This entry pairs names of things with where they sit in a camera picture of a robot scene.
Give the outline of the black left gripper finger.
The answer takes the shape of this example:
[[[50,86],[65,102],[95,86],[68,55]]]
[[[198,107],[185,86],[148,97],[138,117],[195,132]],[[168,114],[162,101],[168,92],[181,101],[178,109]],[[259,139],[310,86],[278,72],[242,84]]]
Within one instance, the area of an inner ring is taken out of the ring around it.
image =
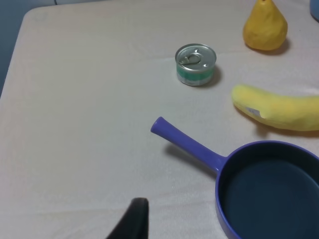
[[[149,201],[147,198],[132,199],[126,212],[106,239],[148,239]]]

